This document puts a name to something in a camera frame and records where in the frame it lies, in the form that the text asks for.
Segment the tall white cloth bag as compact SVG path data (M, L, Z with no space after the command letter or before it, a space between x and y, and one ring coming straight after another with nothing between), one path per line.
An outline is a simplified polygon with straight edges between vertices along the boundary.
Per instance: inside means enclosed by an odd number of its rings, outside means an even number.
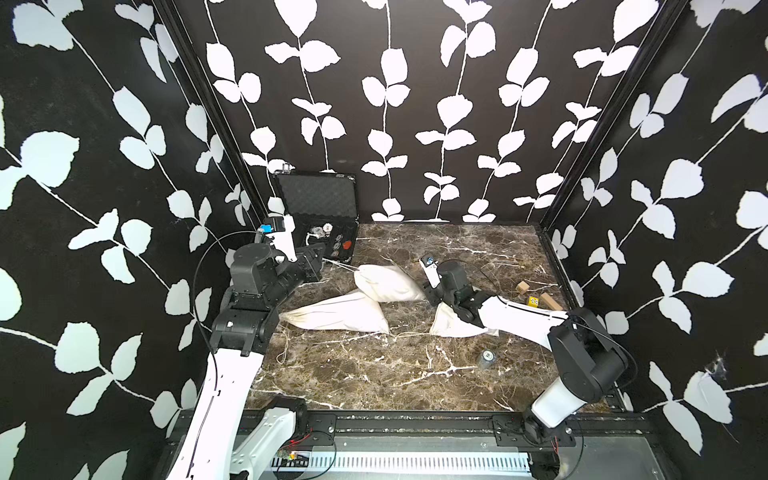
M389 332L379 303L359 290L283 312L280 319L304 330Z

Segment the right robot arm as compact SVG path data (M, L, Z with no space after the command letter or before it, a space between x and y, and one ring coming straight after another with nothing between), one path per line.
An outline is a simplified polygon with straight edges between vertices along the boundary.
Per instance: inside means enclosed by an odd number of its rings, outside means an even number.
M634 363L631 354L583 307L541 310L474 288L461 262L419 263L426 275L424 293L436 315L430 333L472 337L493 330L509 333L551 352L558 376L522 414L513 430L533 445L555 443L566 419L587 404L600 402Z

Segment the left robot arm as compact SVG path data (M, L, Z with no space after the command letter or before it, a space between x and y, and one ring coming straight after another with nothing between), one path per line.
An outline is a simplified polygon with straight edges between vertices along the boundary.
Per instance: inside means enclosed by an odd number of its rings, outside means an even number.
M279 322L280 305L321 279L324 248L296 249L290 260L267 243L240 247L230 267L232 292L212 324L202 393L169 479L257 479L294 435L298 410L271 407L238 442L249 390Z

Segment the poker chip stack roll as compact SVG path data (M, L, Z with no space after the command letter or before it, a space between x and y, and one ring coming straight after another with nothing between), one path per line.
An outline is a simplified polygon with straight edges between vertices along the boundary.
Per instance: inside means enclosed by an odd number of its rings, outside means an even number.
M488 369L497 362L497 355L491 350L483 350L478 357L478 367Z

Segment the white poker chips pile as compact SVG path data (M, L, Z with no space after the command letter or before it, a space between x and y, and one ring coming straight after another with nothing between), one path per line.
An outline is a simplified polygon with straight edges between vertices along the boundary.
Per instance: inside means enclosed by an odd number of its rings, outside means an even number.
M333 232L333 225L331 223L325 223L323 225L312 226L309 230L309 235L315 238L328 237Z

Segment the poker chips in slot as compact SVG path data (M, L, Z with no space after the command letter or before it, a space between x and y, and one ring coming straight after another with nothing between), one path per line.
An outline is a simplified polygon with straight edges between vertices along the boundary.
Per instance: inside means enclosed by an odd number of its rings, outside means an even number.
M335 239L336 241L333 244L333 250L332 250L332 253L331 253L331 257L332 258L334 258L334 257L337 258L339 256L339 252L341 250L342 238L343 238L342 235L338 235L336 237L336 239Z

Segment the black poker chip case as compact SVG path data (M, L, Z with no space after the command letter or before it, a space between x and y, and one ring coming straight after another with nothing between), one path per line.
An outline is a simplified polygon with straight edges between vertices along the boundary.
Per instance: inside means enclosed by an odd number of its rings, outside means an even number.
M321 244L323 257L340 263L350 263L353 257L359 227L356 180L352 175L340 173L282 172L275 175L277 191L286 213L295 222L293 232L296 248ZM328 237L309 235L312 226L331 223L333 232ZM352 247L339 256L331 257L333 244L342 235L342 244L351 241Z

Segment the long wooden block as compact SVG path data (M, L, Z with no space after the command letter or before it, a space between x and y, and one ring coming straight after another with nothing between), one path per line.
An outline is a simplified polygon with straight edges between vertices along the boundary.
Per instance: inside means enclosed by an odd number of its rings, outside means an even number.
M539 304L543 308L551 311L565 311L565 308L548 293L542 293L540 295Z

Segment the white perforated strip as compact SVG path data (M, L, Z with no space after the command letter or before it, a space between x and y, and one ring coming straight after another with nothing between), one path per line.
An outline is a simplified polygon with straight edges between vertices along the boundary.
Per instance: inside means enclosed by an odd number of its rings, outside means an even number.
M268 470L531 476L531 463L520 452L302 452L294 459L275 457Z

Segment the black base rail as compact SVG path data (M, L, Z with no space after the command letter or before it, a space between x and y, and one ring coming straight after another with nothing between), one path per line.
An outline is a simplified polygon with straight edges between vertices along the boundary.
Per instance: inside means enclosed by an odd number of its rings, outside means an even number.
M327 446L345 436L489 437L498 447L552 450L580 439L649 436L640 414L575 414L546 427L520 412L309 410L298 415L292 437L304 445Z

